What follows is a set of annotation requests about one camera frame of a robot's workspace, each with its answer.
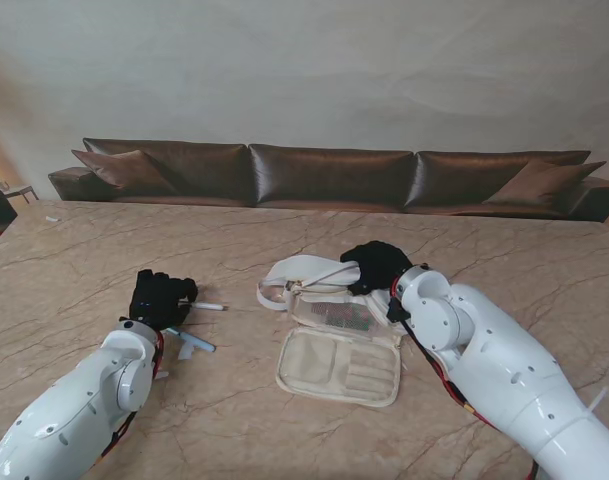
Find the marble surface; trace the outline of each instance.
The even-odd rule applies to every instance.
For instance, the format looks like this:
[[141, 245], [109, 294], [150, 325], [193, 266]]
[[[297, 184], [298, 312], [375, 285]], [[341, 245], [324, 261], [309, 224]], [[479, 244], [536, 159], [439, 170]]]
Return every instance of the marble surface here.
[[[60, 219], [53, 223], [46, 216]], [[164, 369], [127, 438], [91, 479], [522, 479], [530, 459], [455, 405], [402, 345], [397, 401], [371, 409], [275, 383], [294, 326], [255, 284], [277, 260], [338, 258], [380, 239], [482, 289], [546, 346], [589, 402], [609, 386], [609, 229], [597, 223], [40, 202], [0, 239], [0, 438], [127, 313], [136, 272], [193, 277], [187, 331], [216, 344]], [[597, 409], [609, 427], [609, 392]]]

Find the open pencil case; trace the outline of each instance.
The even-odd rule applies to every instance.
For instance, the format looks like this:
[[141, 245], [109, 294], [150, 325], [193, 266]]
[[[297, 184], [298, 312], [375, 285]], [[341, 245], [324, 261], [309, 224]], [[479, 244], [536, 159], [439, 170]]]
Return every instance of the open pencil case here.
[[297, 255], [276, 263], [258, 284], [257, 298], [288, 312], [300, 326], [284, 341], [278, 385], [309, 397], [385, 407], [400, 383], [401, 327], [386, 318], [389, 293], [352, 296], [356, 262]]

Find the throw pillow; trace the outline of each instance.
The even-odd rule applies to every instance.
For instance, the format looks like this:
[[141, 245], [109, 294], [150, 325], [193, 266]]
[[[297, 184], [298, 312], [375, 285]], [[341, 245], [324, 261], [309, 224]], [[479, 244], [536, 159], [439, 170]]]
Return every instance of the throw pillow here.
[[177, 190], [155, 167], [155, 159], [141, 150], [103, 155], [72, 150], [95, 175], [118, 195], [177, 195]]
[[560, 196], [605, 163], [554, 165], [531, 161], [499, 192], [483, 203], [552, 207]]

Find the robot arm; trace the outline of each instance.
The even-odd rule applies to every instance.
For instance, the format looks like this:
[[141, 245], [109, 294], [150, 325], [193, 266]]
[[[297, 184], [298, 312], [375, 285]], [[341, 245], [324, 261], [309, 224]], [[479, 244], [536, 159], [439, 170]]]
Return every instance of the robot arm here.
[[359, 263], [358, 293], [391, 288], [389, 318], [405, 324], [466, 407], [519, 443], [547, 474], [609, 480], [609, 430], [555, 358], [483, 293], [413, 266], [382, 242], [360, 245], [341, 260]]
[[129, 307], [101, 347], [24, 410], [0, 442], [0, 480], [76, 480], [106, 455], [148, 398], [161, 331], [195, 301], [191, 279], [139, 272]]

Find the white wall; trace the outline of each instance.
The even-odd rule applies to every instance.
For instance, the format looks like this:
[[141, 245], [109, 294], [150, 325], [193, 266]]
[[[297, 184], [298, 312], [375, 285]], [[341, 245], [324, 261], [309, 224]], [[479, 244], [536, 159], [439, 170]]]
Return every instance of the white wall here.
[[609, 1], [0, 0], [0, 148], [83, 136], [609, 161]]

